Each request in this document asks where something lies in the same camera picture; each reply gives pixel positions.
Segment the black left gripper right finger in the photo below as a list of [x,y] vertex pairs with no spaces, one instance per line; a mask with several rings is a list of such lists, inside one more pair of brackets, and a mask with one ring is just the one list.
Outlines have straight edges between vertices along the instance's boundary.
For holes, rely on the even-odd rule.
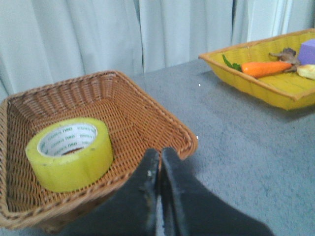
[[271,236],[262,222],[208,190],[176,151],[162,150],[161,198],[167,236]]

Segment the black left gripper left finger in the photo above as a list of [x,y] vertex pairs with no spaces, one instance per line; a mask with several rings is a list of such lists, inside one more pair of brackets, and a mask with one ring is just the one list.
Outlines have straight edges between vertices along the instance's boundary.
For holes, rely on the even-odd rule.
[[107,201],[66,228],[66,236],[154,236],[159,154],[146,150],[128,181]]

